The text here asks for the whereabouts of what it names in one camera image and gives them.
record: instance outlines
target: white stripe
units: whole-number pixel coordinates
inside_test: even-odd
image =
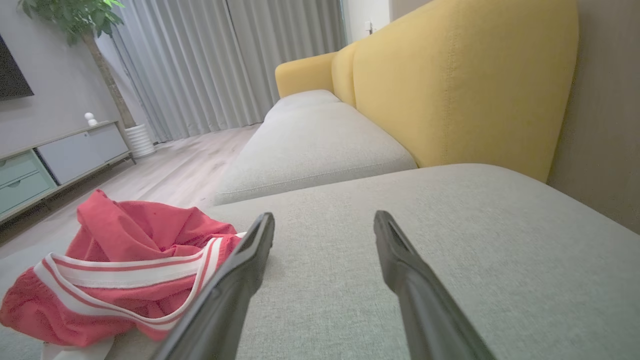
[[[209,279],[216,272],[216,264],[218,263],[218,258],[220,257],[220,245],[222,244],[222,238],[216,239],[216,243],[213,244],[213,249],[211,249],[211,259],[209,260],[209,266],[207,267],[207,272],[204,274],[204,280],[202,281],[202,286],[209,281]]]
[[[185,261],[191,260],[198,257],[200,252],[189,256],[174,256],[169,258],[155,259],[155,260],[141,260],[141,261],[114,261],[114,262],[101,262],[101,261],[84,261],[78,260],[74,258],[69,258],[67,256],[57,255],[57,254],[49,254],[50,257],[62,260],[71,265],[79,265],[79,266],[88,266],[92,268],[126,268],[131,266],[146,266],[146,265],[162,265],[165,263],[173,263],[174,261]]]
[[[202,260],[141,270],[90,271],[58,265],[60,275],[76,286],[104,289],[133,289],[195,275]]]
[[[198,268],[198,273],[196,274],[196,278],[195,278],[195,284],[197,284],[200,280],[200,278],[203,276],[202,270],[204,269],[204,264],[205,261],[204,259],[207,256],[207,251],[209,251],[209,249],[211,249],[212,251],[214,250],[219,250],[220,249],[220,241],[221,238],[216,238],[213,241],[209,241],[208,244],[205,246],[205,248],[203,249],[205,251],[205,254],[203,255],[202,259],[199,259],[198,262],[200,263],[200,266]],[[213,268],[215,268],[216,266],[216,262],[218,260],[218,253],[216,252],[215,254],[211,254],[211,260],[209,262],[209,266],[212,266]],[[106,309],[103,308],[97,308],[97,307],[93,307],[93,306],[89,306],[79,300],[77,300],[76,298],[74,298],[71,294],[67,293],[57,282],[56,279],[51,275],[51,273],[49,273],[49,271],[47,271],[47,269],[43,266],[42,263],[37,264],[33,271],[34,273],[38,276],[38,278],[47,286],[49,287],[54,294],[58,297],[58,299],[71,311],[78,313],[78,314],[82,314],[82,315],[89,315],[89,316],[119,316],[119,317],[123,317],[123,318],[128,318],[130,320],[134,320],[134,321],[141,321],[143,322],[146,326],[149,326],[153,329],[157,329],[157,330],[168,330],[171,329],[173,327],[173,325],[175,325],[175,322],[179,319],[179,317],[182,315],[182,313],[184,312],[184,310],[189,306],[189,304],[191,303],[191,301],[195,298],[195,296],[197,295],[197,289],[196,286],[194,286],[191,290],[191,293],[189,294],[189,297],[187,298],[187,300],[184,302],[183,305],[181,305],[178,309],[176,309],[176,311],[174,311],[173,313],[163,316],[161,318],[146,318],[144,316],[140,316],[136,313],[134,313],[133,311],[109,304],[107,302],[95,299],[89,295],[87,295],[86,293],[82,292],[80,289],[76,288],[73,284],[71,284],[70,282],[68,282],[58,271],[58,268],[56,266],[56,263],[53,261],[53,259],[49,256],[47,256],[43,261],[46,261],[47,264],[49,264],[49,266],[53,269],[54,275],[55,277],[62,283],[64,284],[70,291],[72,291],[74,294],[76,294],[78,297],[84,299],[87,302],[90,302],[92,304],[98,305],[98,306],[103,306],[106,307]],[[123,276],[126,276],[127,272],[120,272]],[[158,324],[159,322],[165,322],[171,320],[171,322],[168,322],[166,324]]]

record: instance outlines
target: white plant pot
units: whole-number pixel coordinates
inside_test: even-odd
[[[133,147],[132,153],[134,159],[140,159],[156,152],[156,148],[151,142],[147,127],[144,124],[125,129],[125,132]]]

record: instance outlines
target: white curtain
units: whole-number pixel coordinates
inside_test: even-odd
[[[114,33],[159,141],[261,122],[277,65],[339,50],[339,0],[135,0]]]

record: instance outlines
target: gray wall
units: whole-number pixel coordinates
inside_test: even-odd
[[[119,119],[84,44],[70,48],[57,28],[29,19],[16,4],[0,1],[0,34],[35,95],[0,101],[0,157],[86,127],[88,111],[98,121]]]
[[[431,0],[389,0],[391,21],[405,16],[430,1]]]
[[[640,233],[640,1],[578,3],[575,82],[548,183]]]

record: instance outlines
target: television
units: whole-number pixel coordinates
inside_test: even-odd
[[[27,80],[0,35],[0,101],[31,95]]]

